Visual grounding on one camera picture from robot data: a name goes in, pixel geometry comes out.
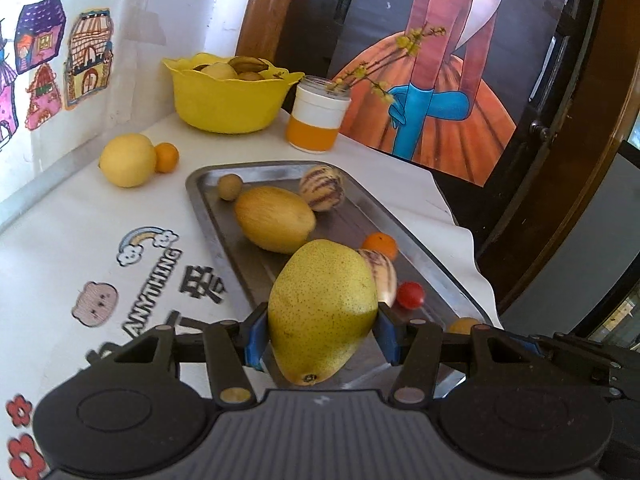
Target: bowl of fruit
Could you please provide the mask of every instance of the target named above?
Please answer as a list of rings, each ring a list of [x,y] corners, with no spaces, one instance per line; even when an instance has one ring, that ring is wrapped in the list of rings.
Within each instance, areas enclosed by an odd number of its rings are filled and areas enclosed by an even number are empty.
[[[255,57],[163,59],[174,79],[175,109],[187,124],[219,134],[248,134],[269,126],[302,72],[289,73]]]

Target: glass jar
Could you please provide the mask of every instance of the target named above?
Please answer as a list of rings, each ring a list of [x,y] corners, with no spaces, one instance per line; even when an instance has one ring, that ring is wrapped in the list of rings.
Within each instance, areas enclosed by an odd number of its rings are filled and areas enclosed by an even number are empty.
[[[351,103],[348,89],[328,90],[329,79],[305,76],[296,89],[296,101],[287,125],[287,140],[307,153],[330,150]]]

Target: branch with yellow flowers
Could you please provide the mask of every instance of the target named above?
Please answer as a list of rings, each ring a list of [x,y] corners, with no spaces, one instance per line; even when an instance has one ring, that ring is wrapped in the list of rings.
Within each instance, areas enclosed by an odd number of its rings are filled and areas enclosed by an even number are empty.
[[[388,92],[390,85],[384,81],[375,81],[372,76],[387,66],[400,61],[405,57],[415,57],[420,52],[422,40],[428,36],[443,36],[446,30],[443,27],[412,28],[409,33],[396,38],[396,49],[386,56],[373,62],[363,61],[357,67],[341,74],[326,88],[331,92],[344,91],[352,88],[361,81],[369,81],[371,91],[383,98],[388,103],[394,102],[394,97]]]

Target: white table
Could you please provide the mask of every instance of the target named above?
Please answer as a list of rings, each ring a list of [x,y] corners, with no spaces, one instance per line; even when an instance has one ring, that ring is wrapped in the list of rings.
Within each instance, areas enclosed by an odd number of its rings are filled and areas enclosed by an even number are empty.
[[[172,174],[156,175],[136,189],[109,184],[96,164],[90,164],[53,190],[0,235],[0,392],[4,400],[21,394],[34,405],[57,384],[87,366],[86,356],[100,347],[124,344],[136,330],[164,323],[179,326],[183,318],[214,322],[235,318],[229,300],[180,292],[186,266],[211,266],[200,227],[184,189],[187,176],[203,166],[266,160],[323,160],[343,168],[389,209],[446,266],[500,326],[491,286],[473,258],[469,231],[457,227],[431,173],[370,150],[340,136],[331,152],[309,155],[284,140],[287,115],[267,130],[245,136],[218,136],[200,132],[170,116],[144,133],[154,144],[172,142],[180,150],[180,165]],[[157,228],[178,235],[141,229],[136,241],[143,247],[140,260],[121,266],[118,246],[139,228]],[[140,294],[162,255],[173,263],[160,294],[140,309]],[[87,283],[108,283],[118,291],[113,314],[102,325],[83,324],[85,310],[72,310],[87,290],[104,290]],[[182,378],[201,394],[208,391],[201,365],[182,367]],[[270,386],[268,376],[251,373],[257,390]],[[29,433],[16,428],[9,416],[0,417],[5,441]],[[11,478],[7,460],[0,462],[0,478]]]

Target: plastic bowl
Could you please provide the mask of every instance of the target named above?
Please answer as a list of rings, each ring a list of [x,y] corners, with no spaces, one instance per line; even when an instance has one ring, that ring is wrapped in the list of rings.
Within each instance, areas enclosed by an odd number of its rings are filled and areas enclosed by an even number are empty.
[[[273,66],[260,72],[266,79],[243,81],[215,79],[194,70],[203,64],[227,62],[230,57],[218,57],[201,52],[191,59],[163,59],[174,78],[175,109],[180,118],[206,132],[248,134],[269,126],[278,115],[284,98],[302,72],[289,73]]]

